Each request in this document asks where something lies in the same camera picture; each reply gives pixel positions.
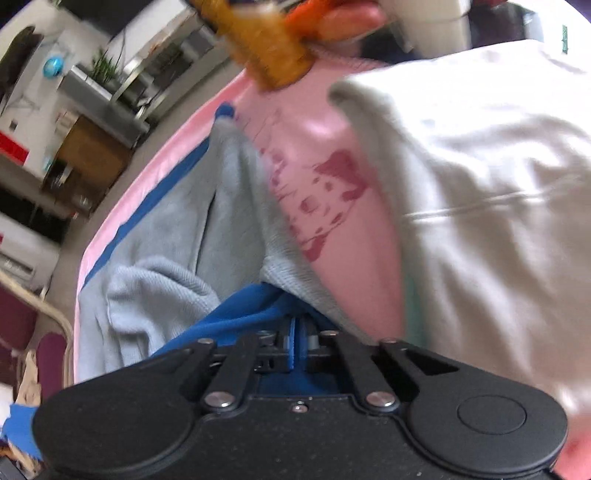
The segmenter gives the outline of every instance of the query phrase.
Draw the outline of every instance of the white fabric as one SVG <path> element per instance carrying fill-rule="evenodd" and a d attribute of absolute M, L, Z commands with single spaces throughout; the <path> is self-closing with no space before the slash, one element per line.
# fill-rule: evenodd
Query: white fabric
<path fill-rule="evenodd" d="M 431 346 L 547 391 L 582 427 L 591 75 L 529 40 L 352 76 L 330 95 L 378 169 Z"/>

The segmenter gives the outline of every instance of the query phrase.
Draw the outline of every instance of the screw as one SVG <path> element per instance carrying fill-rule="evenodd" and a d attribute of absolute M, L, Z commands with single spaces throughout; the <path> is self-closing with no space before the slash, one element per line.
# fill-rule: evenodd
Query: screw
<path fill-rule="evenodd" d="M 205 403 L 214 408 L 226 408 L 235 401 L 234 395 L 228 392 L 211 392 L 205 397 Z"/>
<path fill-rule="evenodd" d="M 336 330 L 322 330 L 320 336 L 322 337 L 336 337 L 339 334 Z"/>
<path fill-rule="evenodd" d="M 295 405 L 292 406 L 291 411 L 293 413 L 307 413 L 308 412 L 308 405 L 304 402 L 299 401 Z"/>
<path fill-rule="evenodd" d="M 371 392 L 365 397 L 367 403 L 372 407 L 384 408 L 391 407 L 396 402 L 396 397 L 388 392 Z"/>

